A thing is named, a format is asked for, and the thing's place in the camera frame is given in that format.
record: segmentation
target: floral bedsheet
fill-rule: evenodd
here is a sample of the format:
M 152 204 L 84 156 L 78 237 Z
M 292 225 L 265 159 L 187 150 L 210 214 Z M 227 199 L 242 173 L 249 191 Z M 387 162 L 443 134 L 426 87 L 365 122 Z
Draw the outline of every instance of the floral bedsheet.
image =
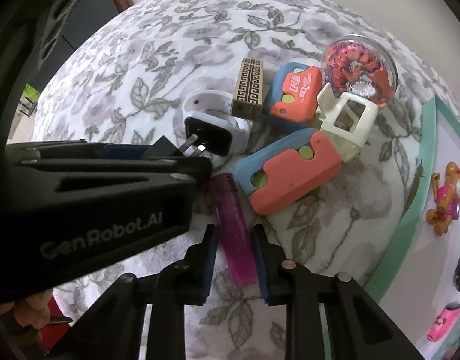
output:
M 256 217 L 242 201 L 250 226 L 263 223 L 270 242 L 280 244 L 289 258 L 325 275 L 345 270 L 364 284 L 409 195 L 422 104 L 436 92 L 459 121 L 460 104 L 426 62 L 340 5 L 328 0 L 140 2 L 88 39 L 50 81 L 39 99 L 33 138 L 147 144 L 166 135 L 181 144 L 181 103 L 189 92 L 233 92 L 245 56 L 264 61 L 268 87 L 287 62 L 319 66 L 325 45 L 348 33 L 380 42 L 399 73 L 395 99 L 378 115 L 368 145 L 332 181 L 276 215 Z M 255 123 L 246 153 L 278 138 Z M 213 161 L 216 171 L 229 171 L 238 157 Z M 200 196 L 188 233 L 56 288 L 57 302 L 65 315 L 77 319 L 120 274 L 153 274 L 182 258 L 212 221 Z M 221 250 L 207 304 L 187 307 L 185 314 L 188 359 L 284 356 L 285 309 L 269 309 L 257 286 L 232 287 Z

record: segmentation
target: finger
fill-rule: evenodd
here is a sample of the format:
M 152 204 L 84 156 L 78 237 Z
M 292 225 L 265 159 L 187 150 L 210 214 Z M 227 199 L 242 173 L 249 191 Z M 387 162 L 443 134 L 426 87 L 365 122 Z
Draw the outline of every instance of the finger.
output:
M 24 300 L 21 300 L 15 304 L 13 312 L 15 315 L 15 320 L 21 326 L 31 325 L 35 329 L 40 329 L 44 327 L 50 320 L 50 310 L 48 307 L 44 307 L 41 310 L 36 310 Z
M 41 310 L 48 305 L 53 294 L 53 289 L 48 289 L 46 291 L 40 292 L 27 297 L 26 302 L 36 310 Z
M 0 315 L 6 313 L 7 311 L 10 311 L 13 305 L 14 302 L 0 304 Z

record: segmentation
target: transparent plastic lid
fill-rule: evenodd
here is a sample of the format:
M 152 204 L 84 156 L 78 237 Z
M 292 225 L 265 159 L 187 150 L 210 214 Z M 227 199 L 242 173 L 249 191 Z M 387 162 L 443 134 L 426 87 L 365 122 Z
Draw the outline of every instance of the transparent plastic lid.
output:
M 363 35 L 345 35 L 332 42 L 321 68 L 336 97 L 349 92 L 386 107 L 397 90 L 393 58 L 382 45 Z

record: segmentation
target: orange and blue toy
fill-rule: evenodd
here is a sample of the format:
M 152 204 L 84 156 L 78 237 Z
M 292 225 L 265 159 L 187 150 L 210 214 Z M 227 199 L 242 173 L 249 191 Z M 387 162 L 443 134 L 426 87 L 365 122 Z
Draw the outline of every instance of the orange and blue toy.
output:
M 320 68 L 291 62 L 275 74 L 264 100 L 264 108 L 270 116 L 304 123 L 315 116 L 317 95 L 321 88 Z
M 340 166 L 325 134 L 304 128 L 239 161 L 233 176 L 253 210 L 271 215 L 330 180 Z

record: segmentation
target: brown box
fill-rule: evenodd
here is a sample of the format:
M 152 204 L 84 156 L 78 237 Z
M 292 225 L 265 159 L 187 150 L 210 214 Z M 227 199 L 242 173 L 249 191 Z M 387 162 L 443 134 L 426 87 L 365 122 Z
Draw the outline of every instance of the brown box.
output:
M 244 58 L 238 73 L 230 114 L 257 121 L 263 107 L 263 62 Z

